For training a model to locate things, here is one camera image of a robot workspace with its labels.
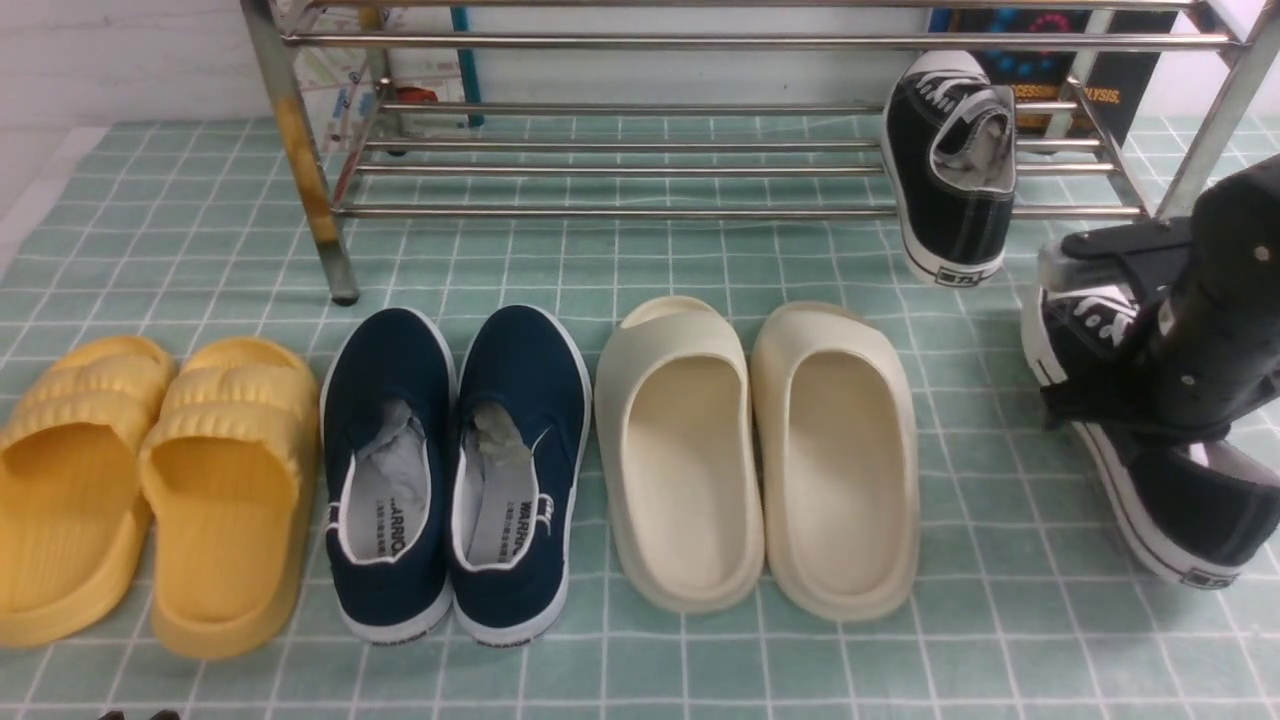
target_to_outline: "shoe rack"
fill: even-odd
[[[1023,164],[1019,172],[1039,176],[1105,176],[1114,188],[1115,205],[1020,205],[1015,218],[1036,220],[1102,220],[1133,222],[1167,219],[1190,213],[1210,173],[1249,101],[1262,85],[1267,70],[1280,51],[1280,0],[1265,0],[1252,28],[1238,27],[1222,12],[1221,0],[955,0],[950,8],[1061,8],[1091,10],[1091,22],[1083,33],[908,33],[908,35],[664,35],[664,33],[531,33],[531,32],[454,32],[421,33],[392,31],[383,27],[383,10],[389,8],[451,6],[460,0],[297,0],[282,17],[275,0],[241,0],[257,60],[274,108],[275,120],[284,138],[288,160],[297,181],[298,195],[306,210],[311,236],[324,266],[330,296],[339,305],[360,299],[360,290],[342,237],[346,218],[553,218],[553,219],[646,219],[646,220],[856,220],[895,217],[892,205],[813,205],[786,208],[634,208],[625,205],[477,205],[477,204],[399,204],[357,202],[349,192],[353,183],[367,176],[411,177],[608,177],[608,178],[707,178],[707,177],[867,177],[882,174],[876,164],[844,165],[556,165],[518,161],[521,154],[760,154],[760,152],[865,152],[878,147],[876,138],[847,141],[760,141],[760,142],[559,142],[525,138],[458,137],[411,138],[398,132],[406,114],[435,115],[520,115],[520,117],[815,117],[870,115],[881,108],[860,104],[794,104],[794,105],[653,105],[653,104],[535,104],[535,102],[406,102],[396,99],[389,74],[387,51],[402,47],[443,47],[475,50],[1039,50],[1075,51],[1071,70],[1059,100],[1020,102],[1019,114],[1051,115],[1050,128],[1061,129],[1074,118],[1085,118],[1093,126],[1092,137],[1024,138],[1019,150],[1034,152],[1088,152],[1092,163],[1037,161]],[[832,6],[851,8],[933,8],[938,0],[465,0],[467,6],[571,6],[571,8],[765,8],[765,6]],[[360,29],[351,32],[317,32],[315,20],[326,9],[357,8]],[[1125,33],[1110,35],[1107,26],[1117,10],[1183,13],[1197,32],[1193,33]],[[294,51],[300,47],[364,49],[374,78],[375,102],[371,122],[330,187],[321,167],[311,127],[307,122],[298,79],[293,69]],[[1178,172],[1158,201],[1146,197],[1135,182],[1112,133],[1100,120],[1093,104],[1084,94],[1084,85],[1097,53],[1213,53],[1228,67],[1226,79],[1215,97],[1204,122],[1188,147]],[[483,152],[506,155],[507,164],[470,163],[442,164],[424,160],[397,159],[387,152]]]

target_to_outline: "sneaker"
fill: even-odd
[[[451,514],[458,625],[512,647],[564,609],[577,474],[591,427],[591,379],[556,318],[494,313],[462,364]]]
[[[1014,209],[1014,91],[973,55],[925,53],[884,106],[881,152],[922,281],[974,287],[1000,269]]]
[[[1023,304],[1023,351],[1041,386],[1115,357],[1135,309],[1115,286]],[[1230,443],[1169,447],[1132,430],[1071,423],[1097,465],[1125,542],[1156,575],[1230,585],[1280,521],[1275,475]]]
[[[449,610],[449,407],[457,380],[440,331],[392,307],[338,350],[320,400],[329,520],[325,548],[343,620],[398,644]]]

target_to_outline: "book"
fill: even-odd
[[[1161,33],[1174,27],[1178,13],[1117,12],[1110,32]],[[1084,32],[1088,10],[1030,10],[1002,8],[995,10],[934,10],[931,32]],[[1019,101],[1056,100],[1066,79],[1074,53],[1005,51],[974,53],[974,58],[996,85],[1009,85]],[[1098,109],[1107,128],[1124,143],[1147,83],[1160,60],[1158,53],[1100,53],[1085,82],[1085,95]],[[1019,133],[1043,136],[1050,115],[1018,118]],[[1080,137],[1092,128],[1076,117],[1068,131]]]

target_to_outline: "black object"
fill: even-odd
[[[1199,196],[1187,266],[1147,313],[1139,366],[1170,425],[1231,423],[1280,395],[1280,155]]]
[[[974,287],[1000,269],[1012,217],[1014,96],[968,53],[922,55],[888,99],[881,150],[911,272]]]
[[[1070,236],[1062,252],[1119,264],[1142,310],[1112,363],[1042,389],[1053,423],[1176,445],[1225,437],[1280,396],[1280,155],[1207,190],[1190,218]]]
[[[1174,27],[1178,13],[1120,10],[1107,26],[1110,33],[1166,33]],[[1084,32],[1088,10],[1048,8],[1002,8],[997,10],[952,10],[951,32]],[[1071,68],[1074,53],[1037,53],[989,50],[975,55],[997,85],[1010,85],[1019,100],[1056,100]],[[1098,53],[1085,82],[1085,95],[1097,106],[1102,122],[1119,142],[1124,142],[1133,126],[1151,74],[1160,61],[1160,53]],[[1044,133],[1048,115],[1024,114],[1018,118],[1023,137]],[[1093,126],[1076,118],[1069,137],[1092,137]]]
[[[119,710],[113,710],[100,717],[99,720],[125,720],[124,714]],[[178,714],[173,710],[161,710],[151,716],[151,720],[182,720]]]
[[[1029,299],[1023,345],[1041,384],[1114,364],[1137,309],[1115,286]],[[1071,423],[1134,555],[1156,575],[1230,585],[1280,521],[1280,483],[1226,441],[1176,445],[1108,423]]]

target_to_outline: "shoe insole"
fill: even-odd
[[[412,546],[426,524],[430,487],[417,438],[393,441],[357,459],[342,514],[352,557],[361,562],[396,557]]]
[[[741,566],[741,392],[723,360],[685,357],[646,378],[632,404],[622,475],[636,544],[662,585],[716,588]]]
[[[137,500],[134,455],[110,429],[73,424],[4,452],[0,610],[65,598],[99,571]]]
[[[902,439],[881,374],[844,352],[804,360],[791,384],[783,493],[806,579],[837,594],[879,587],[901,552]]]
[[[536,518],[538,484],[531,464],[503,462],[467,447],[471,488],[480,488],[480,507],[467,550],[472,566],[511,562],[529,542]]]
[[[253,442],[179,438],[151,459],[172,493],[156,543],[168,612],[218,623],[266,606],[284,575],[297,480]]]

